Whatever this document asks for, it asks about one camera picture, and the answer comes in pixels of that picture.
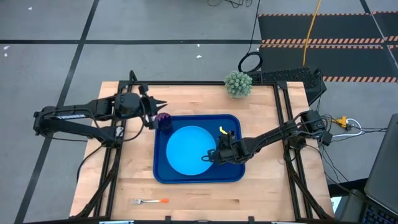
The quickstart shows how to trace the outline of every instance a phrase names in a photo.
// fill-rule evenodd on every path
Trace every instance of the succulent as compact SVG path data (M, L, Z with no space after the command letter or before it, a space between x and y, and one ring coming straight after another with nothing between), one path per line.
M228 93L234 98L242 98L251 93L252 78L243 72L232 71L225 77L224 83Z

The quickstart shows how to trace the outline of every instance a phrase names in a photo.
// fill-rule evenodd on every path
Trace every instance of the metal fork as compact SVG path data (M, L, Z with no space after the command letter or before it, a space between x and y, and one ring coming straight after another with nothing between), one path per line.
M131 200L132 205L140 205L142 203L168 203L168 199L160 199L160 200L141 200L141 199L133 199Z

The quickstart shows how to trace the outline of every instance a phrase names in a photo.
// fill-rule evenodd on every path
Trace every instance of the gray floor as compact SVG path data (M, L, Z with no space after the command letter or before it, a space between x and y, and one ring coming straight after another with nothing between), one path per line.
M0 1L0 39L77 40L92 2ZM367 2L371 11L398 10L395 0ZM262 0L259 12L312 13L316 3ZM233 9L227 2L210 7L205 0L100 0L88 39L249 39L255 4ZM363 8L359 0L323 0L320 12L363 12ZM255 38L260 39L258 28ZM7 50L0 46L2 223L14 221L43 143L32 130L33 112L57 103L76 50L76 45L9 46ZM125 79L130 69L140 80L222 80L236 69L247 49L247 45L85 45L65 104L97 97L102 81ZM396 83L326 85L322 113L347 115L366 127L385 127L391 114L398 112ZM334 142L327 151L349 180L364 178L382 137L376 133ZM84 143L51 143L25 222L69 215L84 148ZM334 175L327 164L325 170Z

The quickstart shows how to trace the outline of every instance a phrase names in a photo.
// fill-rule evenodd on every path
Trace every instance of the black keyboard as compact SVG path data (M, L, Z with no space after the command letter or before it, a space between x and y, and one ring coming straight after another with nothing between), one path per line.
M398 224L398 217L390 211L368 205L365 209L364 224Z

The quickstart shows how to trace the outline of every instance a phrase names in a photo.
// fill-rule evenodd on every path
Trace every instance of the yellow object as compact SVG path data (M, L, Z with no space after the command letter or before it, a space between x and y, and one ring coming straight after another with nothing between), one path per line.
M343 128L347 127L347 117L346 116L342 116L341 119L334 119L333 122L340 125Z
M228 134L226 131L223 130L223 127L220 126L220 132L223 134Z
M313 16L312 16L311 25L310 25L310 28L309 28L308 33L307 33L307 39L305 40L304 56L303 56L303 67L305 66L305 56L306 56L306 54L307 54L308 40L309 40L309 38L310 38L312 26L313 26L313 23L315 22L315 18L316 18L317 14L318 14L318 9L319 9L319 6L320 6L320 5L321 5L321 0L318 0L317 8L315 9L315 13L314 13Z

